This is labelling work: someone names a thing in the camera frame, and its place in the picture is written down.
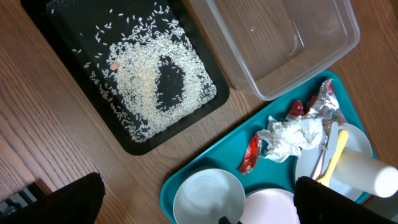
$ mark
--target yellow handle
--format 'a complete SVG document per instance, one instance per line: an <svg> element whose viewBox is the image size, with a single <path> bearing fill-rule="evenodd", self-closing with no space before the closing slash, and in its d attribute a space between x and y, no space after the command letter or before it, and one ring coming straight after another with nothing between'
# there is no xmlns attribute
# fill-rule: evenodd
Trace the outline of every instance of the yellow handle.
<svg viewBox="0 0 398 224"><path fill-rule="evenodd" d="M349 133L344 129L340 130L340 132L338 133L336 152L330 160L330 163L325 172L325 175L323 175L323 177L318 179L319 183L329 187L329 181L330 181L331 175L332 175L333 171L335 170L338 159L340 158L344 147L347 144L348 138L349 138Z"/></svg>

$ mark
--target red wrapper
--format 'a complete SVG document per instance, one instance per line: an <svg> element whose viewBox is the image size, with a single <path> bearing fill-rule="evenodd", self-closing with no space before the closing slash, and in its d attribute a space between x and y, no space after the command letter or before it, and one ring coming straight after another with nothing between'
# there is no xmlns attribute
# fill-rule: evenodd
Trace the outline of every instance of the red wrapper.
<svg viewBox="0 0 398 224"><path fill-rule="evenodd" d="M304 106L301 100L296 100L286 116L286 120L295 119L298 115L304 116Z"/></svg>
<svg viewBox="0 0 398 224"><path fill-rule="evenodd" d="M249 145L246 148L243 162L239 167L239 171L246 175L253 170L261 155L261 139L257 134L251 138Z"/></svg>

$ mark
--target candy wrapper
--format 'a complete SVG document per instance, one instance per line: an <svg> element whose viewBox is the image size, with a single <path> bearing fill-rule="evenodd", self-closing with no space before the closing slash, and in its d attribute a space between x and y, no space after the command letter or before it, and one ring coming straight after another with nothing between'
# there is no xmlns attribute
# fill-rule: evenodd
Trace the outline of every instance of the candy wrapper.
<svg viewBox="0 0 398 224"><path fill-rule="evenodd" d="M249 145L246 148L246 153L244 154L243 162L239 167L239 171L246 175L253 170L257 161L261 155L261 139L257 134L251 138Z"/></svg>
<svg viewBox="0 0 398 224"><path fill-rule="evenodd" d="M306 111L303 119L315 119L321 118L323 123L323 129L325 130L326 136L330 134L331 124L337 122L338 124L347 123L343 113L340 110L333 85L331 84L332 79L326 80L322 83L319 89L319 94L311 97L309 109ZM286 116L286 120L290 121L295 119L295 113L291 113L301 103L300 100L294 102L289 114ZM328 138L325 138L322 144L326 145Z"/></svg>

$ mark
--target blue tray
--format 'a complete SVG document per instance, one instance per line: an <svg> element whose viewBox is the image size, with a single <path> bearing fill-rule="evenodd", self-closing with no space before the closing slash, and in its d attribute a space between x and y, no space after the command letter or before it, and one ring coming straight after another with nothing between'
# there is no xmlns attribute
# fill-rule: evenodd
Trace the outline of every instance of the blue tray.
<svg viewBox="0 0 398 224"><path fill-rule="evenodd" d="M227 170L235 175L244 187L245 193L256 189L279 188L294 193L294 165L295 157L290 156L285 162L278 164L268 159L259 159L255 168L248 175L238 171L243 155L250 139L257 131L267 127L268 116L284 120L295 100L307 102L311 96L319 92L319 88L326 79L333 78L333 88L347 122L357 126L364 132L363 126L355 112L347 92L340 78L329 71L321 72L308 82L279 97L242 125L220 139L205 152L192 160L185 167L172 175L163 185L160 193L160 206L167 217L175 223L173 216L173 200L182 182L196 169L211 167ZM369 196L362 193L356 200L361 203Z"/></svg>

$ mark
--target white cup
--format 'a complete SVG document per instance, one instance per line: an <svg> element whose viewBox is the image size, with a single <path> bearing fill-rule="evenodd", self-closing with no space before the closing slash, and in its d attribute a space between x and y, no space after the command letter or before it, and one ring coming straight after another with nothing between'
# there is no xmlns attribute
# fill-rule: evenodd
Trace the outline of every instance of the white cup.
<svg viewBox="0 0 398 224"><path fill-rule="evenodd" d="M395 167L350 148L345 148L341 154L333 178L384 198L398 190L398 170Z"/></svg>

